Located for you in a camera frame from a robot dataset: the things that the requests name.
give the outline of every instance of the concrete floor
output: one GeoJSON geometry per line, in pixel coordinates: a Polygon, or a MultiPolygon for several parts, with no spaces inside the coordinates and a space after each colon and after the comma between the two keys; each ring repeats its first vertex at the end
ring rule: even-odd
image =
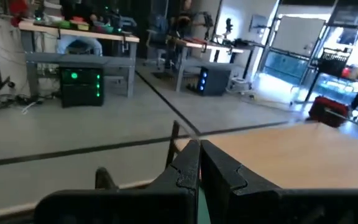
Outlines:
{"type": "MultiPolygon", "coordinates": [[[[0,47],[5,49],[0,48],[2,75],[16,82],[16,93],[28,94],[20,42],[10,35],[6,21],[0,25],[0,47]]],[[[176,93],[169,83],[151,75],[153,66],[139,63],[137,71],[179,114],[139,77],[131,99],[123,96],[125,83],[108,83],[103,107],[62,109],[58,100],[51,100],[26,115],[21,108],[0,111],[0,208],[36,202],[56,190],[92,189],[99,166],[105,166],[119,185],[156,178],[163,171],[174,120],[189,130],[188,120],[208,134],[248,131],[304,117],[302,111],[244,103],[231,95],[176,93]]],[[[46,91],[51,86],[50,80],[42,81],[46,91]]],[[[352,128],[346,130],[352,135],[352,128]]]]}

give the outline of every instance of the wooden table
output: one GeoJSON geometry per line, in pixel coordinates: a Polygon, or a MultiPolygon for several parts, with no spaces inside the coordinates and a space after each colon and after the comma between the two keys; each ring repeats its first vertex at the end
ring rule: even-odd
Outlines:
{"type": "Polygon", "coordinates": [[[128,35],[125,41],[129,44],[129,57],[100,57],[97,55],[62,55],[56,53],[45,53],[35,51],[34,32],[48,33],[56,37],[60,35],[76,35],[83,37],[93,37],[97,39],[108,39],[124,41],[123,36],[113,34],[102,34],[90,31],[59,29],[51,26],[38,26],[30,21],[19,23],[21,39],[25,50],[25,60],[27,67],[27,81],[29,82],[31,96],[38,96],[38,76],[37,63],[92,63],[103,67],[128,67],[127,77],[127,96],[131,97],[134,91],[136,48],[139,38],[128,35]]]}
{"type": "MultiPolygon", "coordinates": [[[[168,38],[175,41],[175,43],[177,45],[182,46],[181,56],[177,62],[178,74],[177,74],[176,87],[175,87],[175,90],[177,92],[180,91],[181,82],[183,80],[183,74],[185,72],[186,67],[219,67],[219,68],[226,68],[228,70],[238,67],[237,65],[234,65],[233,63],[217,63],[217,62],[209,62],[209,61],[205,62],[205,61],[202,61],[202,60],[196,59],[196,58],[187,58],[189,48],[202,49],[204,47],[204,45],[194,43],[194,42],[189,42],[187,40],[173,38],[173,37],[168,37],[168,38]]],[[[242,53],[244,53],[245,50],[250,50],[250,49],[240,49],[240,48],[232,48],[231,49],[230,47],[225,47],[223,45],[215,44],[213,42],[208,42],[206,45],[206,48],[211,49],[211,50],[224,50],[226,52],[231,51],[231,53],[233,55],[242,54],[242,53]]]]}
{"type": "MultiPolygon", "coordinates": [[[[325,124],[205,139],[284,189],[358,189],[358,141],[325,124]]],[[[176,144],[183,149],[187,142],[177,140],[176,144]]]]}

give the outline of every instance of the wooden tabletop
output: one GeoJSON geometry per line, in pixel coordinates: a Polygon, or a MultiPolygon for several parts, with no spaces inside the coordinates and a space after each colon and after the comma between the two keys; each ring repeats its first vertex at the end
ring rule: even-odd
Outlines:
{"type": "MultiPolygon", "coordinates": [[[[205,139],[284,189],[358,189],[358,141],[324,124],[205,139]]],[[[178,148],[187,142],[177,140],[178,148]]]]}
{"type": "MultiPolygon", "coordinates": [[[[187,41],[187,40],[175,39],[175,42],[178,45],[182,45],[182,46],[185,46],[185,47],[199,48],[199,49],[203,48],[202,44],[197,44],[197,43],[190,42],[190,41],[187,41]]],[[[211,49],[211,50],[225,50],[225,51],[230,50],[230,47],[225,47],[225,46],[215,44],[215,43],[212,43],[212,42],[208,42],[206,48],[211,49]]],[[[232,52],[233,53],[244,53],[244,49],[233,48],[232,52]]]]}
{"type": "MultiPolygon", "coordinates": [[[[34,25],[33,22],[29,22],[29,21],[20,22],[19,28],[20,28],[20,30],[46,32],[51,35],[55,35],[55,36],[58,35],[57,28],[37,26],[37,25],[34,25]]],[[[94,38],[109,39],[109,40],[123,40],[123,37],[120,35],[101,34],[101,33],[97,33],[97,32],[88,32],[88,31],[70,30],[70,29],[60,29],[60,34],[77,35],[77,36],[83,36],[83,37],[94,37],[94,38]]],[[[129,35],[128,37],[126,37],[126,41],[139,43],[139,38],[135,37],[134,35],[129,35]]]]}

